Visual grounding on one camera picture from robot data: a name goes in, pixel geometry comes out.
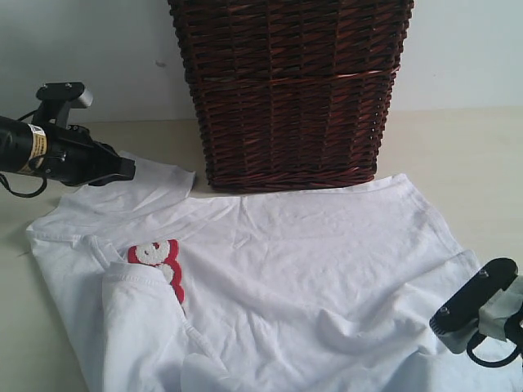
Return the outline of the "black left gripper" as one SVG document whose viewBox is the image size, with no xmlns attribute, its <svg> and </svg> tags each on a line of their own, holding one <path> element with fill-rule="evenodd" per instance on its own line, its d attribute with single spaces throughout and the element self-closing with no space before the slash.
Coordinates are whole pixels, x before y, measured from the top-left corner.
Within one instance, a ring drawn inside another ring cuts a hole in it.
<svg viewBox="0 0 523 392">
<path fill-rule="evenodd" d="M 135 161 L 93 140 L 85 127 L 66 129 L 50 123 L 43 129 L 48 147 L 42 171 L 48 178 L 66 186 L 105 186 L 134 179 Z"/>
</svg>

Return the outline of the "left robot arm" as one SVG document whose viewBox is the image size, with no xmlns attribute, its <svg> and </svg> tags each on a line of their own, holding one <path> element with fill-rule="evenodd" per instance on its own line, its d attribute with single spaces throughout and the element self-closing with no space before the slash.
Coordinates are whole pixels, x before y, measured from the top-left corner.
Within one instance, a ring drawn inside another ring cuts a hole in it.
<svg viewBox="0 0 523 392">
<path fill-rule="evenodd" d="M 33 125 L 2 117 L 1 170 L 77 187 L 132 180 L 136 166 L 111 146 L 93 140 L 85 127 Z"/>
</svg>

